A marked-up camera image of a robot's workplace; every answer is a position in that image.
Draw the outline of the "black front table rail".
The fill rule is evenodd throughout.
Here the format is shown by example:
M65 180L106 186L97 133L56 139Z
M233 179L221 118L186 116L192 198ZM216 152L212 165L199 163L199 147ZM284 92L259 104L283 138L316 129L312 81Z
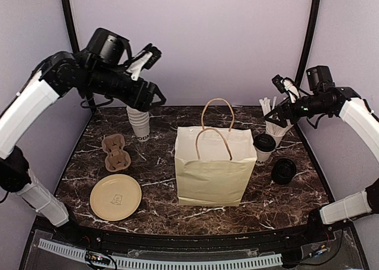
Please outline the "black front table rail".
M349 239L354 239L356 231L352 223L336 223L321 228L317 225L300 225L279 230L263 232L214 235L214 236L162 236L154 234L133 234L111 230L94 229L77 226L73 239L56 233L47 221L36 217L28 235L31 243L38 234L59 242L105 253L127 253L130 250L154 250L172 252L216 252L242 249L258 249L260 252L298 252L309 243L326 242L336 248L339 245L338 235L341 231Z

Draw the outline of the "cream paper bag with handles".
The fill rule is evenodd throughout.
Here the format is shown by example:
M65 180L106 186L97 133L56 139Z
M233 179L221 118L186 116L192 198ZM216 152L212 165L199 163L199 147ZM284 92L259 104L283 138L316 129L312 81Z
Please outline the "cream paper bag with handles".
M236 207L258 159L250 129L178 127L175 176L180 205Z

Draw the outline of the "brown cardboard cup carrier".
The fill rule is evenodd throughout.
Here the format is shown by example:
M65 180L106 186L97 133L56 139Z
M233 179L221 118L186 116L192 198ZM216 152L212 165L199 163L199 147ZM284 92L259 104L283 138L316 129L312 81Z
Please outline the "brown cardboard cup carrier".
M131 158L124 150L126 143L122 134L112 134L102 140L102 149L107 154L104 162L107 171L118 172L131 165Z

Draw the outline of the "black plastic cup lid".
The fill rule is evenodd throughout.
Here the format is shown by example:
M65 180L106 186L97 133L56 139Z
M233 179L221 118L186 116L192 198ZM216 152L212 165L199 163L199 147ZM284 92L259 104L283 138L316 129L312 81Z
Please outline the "black plastic cup lid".
M262 152L272 152L276 148L276 142L274 138L265 133L256 135L253 138L253 145Z

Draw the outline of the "beige round plate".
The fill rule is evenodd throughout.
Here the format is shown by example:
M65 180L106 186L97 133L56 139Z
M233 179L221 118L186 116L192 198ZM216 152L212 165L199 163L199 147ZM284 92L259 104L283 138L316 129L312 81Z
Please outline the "beige round plate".
M131 216L142 200L139 183L125 174L109 175L100 180L90 194L90 206L99 218L120 221Z

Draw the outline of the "stack of black cup lids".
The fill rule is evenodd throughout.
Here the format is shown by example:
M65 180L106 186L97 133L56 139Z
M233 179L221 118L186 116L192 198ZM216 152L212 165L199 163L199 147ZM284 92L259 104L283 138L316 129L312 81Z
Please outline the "stack of black cup lids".
M287 185L295 177L297 167L295 163L288 158L278 159L272 168L271 179L279 185Z

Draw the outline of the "stack of white paper cups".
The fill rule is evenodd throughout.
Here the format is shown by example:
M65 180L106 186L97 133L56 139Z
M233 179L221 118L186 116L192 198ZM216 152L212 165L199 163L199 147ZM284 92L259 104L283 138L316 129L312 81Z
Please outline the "stack of white paper cups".
M150 138L149 113L141 112L129 106L126 107L129 123L140 142L146 142Z

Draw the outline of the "white paper coffee cup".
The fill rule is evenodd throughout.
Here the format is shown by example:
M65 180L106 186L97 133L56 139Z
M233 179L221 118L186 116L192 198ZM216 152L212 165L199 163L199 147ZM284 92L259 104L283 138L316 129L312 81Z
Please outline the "white paper coffee cup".
M272 150L266 152L266 151L258 149L257 147L255 148L255 150L256 150L256 155L257 155L256 165L257 166L265 165L271 156Z

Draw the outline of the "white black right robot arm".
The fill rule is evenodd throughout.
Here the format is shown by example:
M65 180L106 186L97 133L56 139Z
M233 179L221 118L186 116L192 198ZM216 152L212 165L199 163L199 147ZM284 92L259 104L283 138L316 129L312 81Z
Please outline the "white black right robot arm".
M348 148L350 153L357 153L365 146L378 159L378 117L370 108L367 100L348 86L337 86L328 66L318 65L307 69L306 76L310 92L300 95L302 90L290 78L276 75L272 83L287 97L277 104L264 118L276 126L287 128L296 124L301 118L337 117L347 125L348 139L339 147L354 143ZM378 182L348 195L333 203L324 205L310 213L311 223L302 230L302 237L314 243L324 235L325 226L340 221L355 220L378 213Z

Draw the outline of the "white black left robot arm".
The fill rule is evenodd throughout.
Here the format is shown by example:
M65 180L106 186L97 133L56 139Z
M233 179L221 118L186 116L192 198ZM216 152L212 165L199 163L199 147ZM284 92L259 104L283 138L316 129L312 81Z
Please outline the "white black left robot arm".
M128 39L97 28L81 51L60 51L41 61L1 113L1 188L17 194L60 227L60 234L71 244L83 240L83 230L64 203L36 178L17 144L42 114L73 89L81 97L102 95L108 102L117 99L144 113L163 105L166 98L157 84L141 76L161 55L152 44L133 54Z

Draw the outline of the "white cup holding straws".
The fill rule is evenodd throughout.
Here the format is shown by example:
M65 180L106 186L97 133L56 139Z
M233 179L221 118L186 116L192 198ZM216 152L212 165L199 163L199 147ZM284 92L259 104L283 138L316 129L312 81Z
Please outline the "white cup holding straws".
M271 137L273 137L275 141L275 147L277 148L280 143L282 138L285 136L285 134L291 129L292 126L287 126L286 128L273 125L266 127L266 134L269 134Z

